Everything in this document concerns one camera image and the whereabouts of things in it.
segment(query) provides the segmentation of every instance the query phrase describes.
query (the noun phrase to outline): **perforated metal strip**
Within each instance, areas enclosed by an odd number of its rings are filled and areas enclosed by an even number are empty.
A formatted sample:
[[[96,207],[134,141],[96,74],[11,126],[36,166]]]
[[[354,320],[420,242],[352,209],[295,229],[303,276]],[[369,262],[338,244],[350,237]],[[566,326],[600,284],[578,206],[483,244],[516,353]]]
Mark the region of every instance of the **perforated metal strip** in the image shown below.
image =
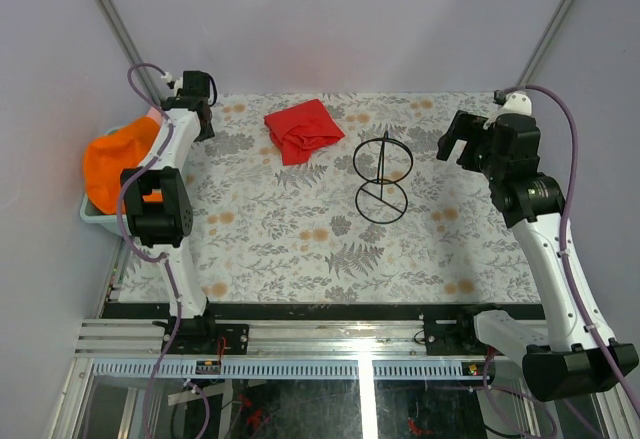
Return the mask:
[[[153,359],[97,359],[94,374],[114,377],[149,377]],[[464,376],[460,361],[373,361],[378,380],[451,380]],[[223,379],[357,379],[358,362],[345,361],[269,361],[227,359],[221,370],[202,361],[166,359],[159,378]]]

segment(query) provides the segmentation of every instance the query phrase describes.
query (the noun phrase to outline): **floral tablecloth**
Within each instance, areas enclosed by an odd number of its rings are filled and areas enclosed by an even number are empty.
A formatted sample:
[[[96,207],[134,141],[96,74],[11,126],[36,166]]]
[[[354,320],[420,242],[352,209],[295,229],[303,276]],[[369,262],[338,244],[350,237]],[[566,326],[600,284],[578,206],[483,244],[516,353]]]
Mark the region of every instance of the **floral tablecloth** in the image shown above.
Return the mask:
[[[313,98],[346,137],[307,164],[284,167],[263,118]],[[191,251],[209,300],[537,302],[524,254],[493,209],[484,177],[463,171],[455,153],[446,163],[435,159],[457,109],[492,107],[486,93],[222,97],[215,138],[192,146],[183,171],[194,211]],[[355,208],[364,181],[352,155],[385,131],[411,149],[415,164],[400,183],[405,216],[375,225]],[[388,152],[386,177],[408,167],[406,157],[393,161]],[[375,175],[377,153],[364,151],[358,166]],[[400,197],[392,186],[385,194]],[[167,298],[158,266],[130,258],[119,301]]]

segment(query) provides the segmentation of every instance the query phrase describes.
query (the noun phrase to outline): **folded red cloth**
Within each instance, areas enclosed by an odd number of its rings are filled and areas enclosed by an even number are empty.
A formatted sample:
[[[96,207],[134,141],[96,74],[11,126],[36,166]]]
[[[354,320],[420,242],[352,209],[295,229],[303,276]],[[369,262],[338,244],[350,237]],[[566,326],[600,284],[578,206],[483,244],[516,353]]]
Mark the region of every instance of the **folded red cloth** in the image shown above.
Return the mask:
[[[271,130],[271,140],[282,152],[285,166],[304,164],[313,151],[344,137],[318,99],[269,114],[264,123]]]

